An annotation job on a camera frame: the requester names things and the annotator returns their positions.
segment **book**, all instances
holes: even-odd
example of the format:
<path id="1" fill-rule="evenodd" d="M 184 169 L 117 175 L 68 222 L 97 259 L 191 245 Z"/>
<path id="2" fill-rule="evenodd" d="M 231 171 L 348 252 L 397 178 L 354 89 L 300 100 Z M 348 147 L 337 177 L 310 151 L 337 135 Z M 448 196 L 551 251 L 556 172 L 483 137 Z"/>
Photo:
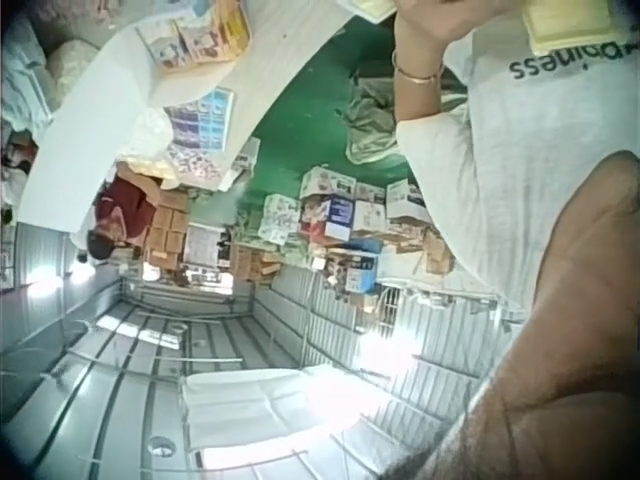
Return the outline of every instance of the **book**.
<path id="1" fill-rule="evenodd" d="M 536 55 L 627 38 L 608 0 L 529 0 L 522 15 Z"/>
<path id="2" fill-rule="evenodd" d="M 338 0 L 344 8 L 365 20 L 378 24 L 395 11 L 393 0 Z"/>

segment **person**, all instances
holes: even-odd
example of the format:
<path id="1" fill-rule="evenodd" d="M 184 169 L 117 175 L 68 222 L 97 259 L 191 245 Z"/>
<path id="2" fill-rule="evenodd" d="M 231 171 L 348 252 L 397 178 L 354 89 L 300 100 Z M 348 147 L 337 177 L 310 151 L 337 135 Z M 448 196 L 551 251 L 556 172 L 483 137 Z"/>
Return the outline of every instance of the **person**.
<path id="1" fill-rule="evenodd" d="M 118 163 L 113 182 L 98 197 L 96 225 L 87 234 L 88 253 L 98 261 L 107 260 L 116 247 L 143 235 L 159 203 L 157 182 Z"/>
<path id="2" fill-rule="evenodd" d="M 536 57 L 509 3 L 396 0 L 399 148 L 457 261 L 529 320 L 465 421 L 382 478 L 627 478 L 640 445 L 637 37 Z M 466 112 L 440 110 L 443 65 Z"/>

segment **yellow book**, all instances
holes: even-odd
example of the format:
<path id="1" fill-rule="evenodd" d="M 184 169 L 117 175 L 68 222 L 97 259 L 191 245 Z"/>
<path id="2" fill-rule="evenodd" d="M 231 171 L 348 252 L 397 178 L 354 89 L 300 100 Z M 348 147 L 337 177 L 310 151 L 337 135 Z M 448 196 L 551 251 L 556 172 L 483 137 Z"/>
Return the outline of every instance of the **yellow book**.
<path id="1" fill-rule="evenodd" d="M 522 14 L 536 55 L 627 39 L 608 0 L 529 0 Z"/>

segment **skin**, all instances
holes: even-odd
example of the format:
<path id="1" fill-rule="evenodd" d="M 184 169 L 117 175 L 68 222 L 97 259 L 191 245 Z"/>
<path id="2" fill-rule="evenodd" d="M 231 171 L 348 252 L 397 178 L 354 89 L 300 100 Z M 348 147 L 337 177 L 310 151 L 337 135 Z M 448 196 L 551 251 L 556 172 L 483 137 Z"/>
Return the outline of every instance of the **skin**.
<path id="1" fill-rule="evenodd" d="M 421 78 L 438 72 L 449 43 L 515 4 L 396 3 L 397 63 Z M 398 121 L 441 111 L 438 82 L 396 74 L 394 87 Z M 640 319 L 639 165 L 629 152 L 603 159 L 566 206 L 530 320 L 467 421 L 417 478 L 464 478 L 470 462 L 508 478 L 607 478 L 640 427 L 625 391 Z"/>

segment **stacked boxes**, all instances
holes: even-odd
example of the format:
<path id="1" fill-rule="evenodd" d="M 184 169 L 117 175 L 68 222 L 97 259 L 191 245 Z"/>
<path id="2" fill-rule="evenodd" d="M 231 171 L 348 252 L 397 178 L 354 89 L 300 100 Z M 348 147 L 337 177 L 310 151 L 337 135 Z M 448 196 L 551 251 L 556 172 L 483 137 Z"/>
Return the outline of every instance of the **stacked boxes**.
<path id="1" fill-rule="evenodd" d="M 146 260 L 164 270 L 177 270 L 189 229 L 189 197 L 184 192 L 162 192 L 145 242 Z"/>

